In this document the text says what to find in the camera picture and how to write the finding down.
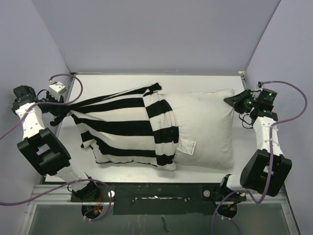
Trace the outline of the white pillow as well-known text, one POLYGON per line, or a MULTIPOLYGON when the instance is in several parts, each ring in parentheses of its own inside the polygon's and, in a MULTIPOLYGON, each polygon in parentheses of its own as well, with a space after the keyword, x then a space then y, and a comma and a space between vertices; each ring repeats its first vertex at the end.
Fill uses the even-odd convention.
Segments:
POLYGON ((167 93, 179 127, 179 145, 174 162, 217 170, 234 165, 232 126, 234 109, 224 102, 233 89, 206 93, 167 93))

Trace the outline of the black white striped pillowcase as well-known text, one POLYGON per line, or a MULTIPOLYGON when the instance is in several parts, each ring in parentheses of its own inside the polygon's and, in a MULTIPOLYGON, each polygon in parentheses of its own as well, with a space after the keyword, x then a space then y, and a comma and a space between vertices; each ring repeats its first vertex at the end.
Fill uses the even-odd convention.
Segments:
POLYGON ((59 106, 50 124, 72 117, 81 148, 92 149, 97 163, 137 162, 174 171, 179 127, 161 90, 154 83, 59 106))

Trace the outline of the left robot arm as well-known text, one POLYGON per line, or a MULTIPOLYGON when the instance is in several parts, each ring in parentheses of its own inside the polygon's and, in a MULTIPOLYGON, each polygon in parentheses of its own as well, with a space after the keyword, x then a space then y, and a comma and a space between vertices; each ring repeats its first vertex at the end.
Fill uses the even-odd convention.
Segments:
POLYGON ((42 120, 44 113, 54 116, 59 113, 66 90, 61 82, 54 82, 49 85, 46 96, 39 99, 30 86, 13 89, 16 99, 12 110, 19 116, 23 128, 23 139, 17 147, 39 174, 58 177, 71 185, 74 196, 94 201, 100 196, 97 184, 71 165, 69 152, 42 120))

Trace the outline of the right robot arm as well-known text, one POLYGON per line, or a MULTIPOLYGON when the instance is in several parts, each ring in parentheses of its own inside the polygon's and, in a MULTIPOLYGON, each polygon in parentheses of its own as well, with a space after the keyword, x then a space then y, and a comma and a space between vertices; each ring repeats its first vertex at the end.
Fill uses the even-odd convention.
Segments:
POLYGON ((277 114, 272 111, 276 96, 277 92, 261 88, 247 89, 224 98, 235 112, 250 117, 251 128, 256 134, 257 149, 242 170, 240 186, 262 194, 270 173, 266 195, 271 197, 278 194, 292 167, 291 160, 285 158, 280 148, 277 128, 271 127, 278 121, 277 114))

